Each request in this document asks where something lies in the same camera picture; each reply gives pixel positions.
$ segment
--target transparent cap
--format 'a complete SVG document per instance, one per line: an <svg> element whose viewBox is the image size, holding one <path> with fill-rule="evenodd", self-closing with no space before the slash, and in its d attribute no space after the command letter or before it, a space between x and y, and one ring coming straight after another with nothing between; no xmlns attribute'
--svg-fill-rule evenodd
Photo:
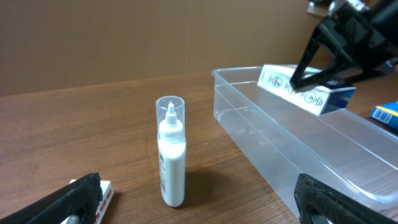
<svg viewBox="0 0 398 224"><path fill-rule="evenodd" d="M157 137L161 140L185 139L185 102L178 96L156 101Z"/></svg>

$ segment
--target storage container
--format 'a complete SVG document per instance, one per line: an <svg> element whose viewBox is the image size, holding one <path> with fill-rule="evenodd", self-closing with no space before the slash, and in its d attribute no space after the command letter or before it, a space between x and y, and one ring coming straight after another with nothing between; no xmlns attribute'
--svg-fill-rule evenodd
<svg viewBox="0 0 398 224"><path fill-rule="evenodd" d="M398 139L348 110L310 114L258 87L261 70L213 71L214 116L291 211L306 173L394 218Z"/></svg>

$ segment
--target wood grain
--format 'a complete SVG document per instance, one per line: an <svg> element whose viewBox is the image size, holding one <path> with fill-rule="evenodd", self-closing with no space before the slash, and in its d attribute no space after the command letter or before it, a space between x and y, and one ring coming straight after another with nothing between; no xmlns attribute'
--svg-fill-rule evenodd
<svg viewBox="0 0 398 224"><path fill-rule="evenodd" d="M396 77L361 83L350 109L393 101ZM111 180L103 223L298 223L213 117L210 72L0 98L0 217L89 172ZM183 205L160 193L155 101L186 102Z"/></svg>

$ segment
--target glue bottle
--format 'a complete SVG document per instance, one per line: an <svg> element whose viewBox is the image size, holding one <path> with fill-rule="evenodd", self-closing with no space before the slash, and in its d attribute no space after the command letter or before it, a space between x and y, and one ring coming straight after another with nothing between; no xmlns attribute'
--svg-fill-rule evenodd
<svg viewBox="0 0 398 224"><path fill-rule="evenodd" d="M160 191L167 205L180 206L185 194L185 103L177 96L156 101Z"/></svg>

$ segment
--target wooden table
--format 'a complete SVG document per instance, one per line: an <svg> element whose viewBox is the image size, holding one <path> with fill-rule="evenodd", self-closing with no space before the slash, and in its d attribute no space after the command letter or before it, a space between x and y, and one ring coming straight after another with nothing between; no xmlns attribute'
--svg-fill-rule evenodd
<svg viewBox="0 0 398 224"><path fill-rule="evenodd" d="M398 79L364 82L349 108L395 101ZM213 117L210 72L0 98L0 218L99 172L115 196L103 223L298 223ZM186 102L181 208L161 196L155 101Z"/></svg>

